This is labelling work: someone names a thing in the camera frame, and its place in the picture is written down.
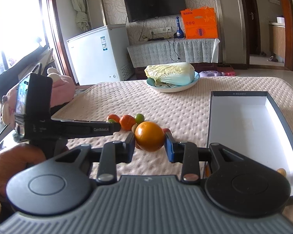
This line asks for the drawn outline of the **person left hand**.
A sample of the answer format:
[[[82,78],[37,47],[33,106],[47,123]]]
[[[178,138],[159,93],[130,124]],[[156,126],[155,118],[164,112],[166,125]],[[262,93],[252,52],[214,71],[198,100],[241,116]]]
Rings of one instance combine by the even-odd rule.
[[[45,160],[42,150],[27,143],[0,151],[0,201],[6,200],[6,186],[14,175],[25,170],[27,164],[35,165]]]

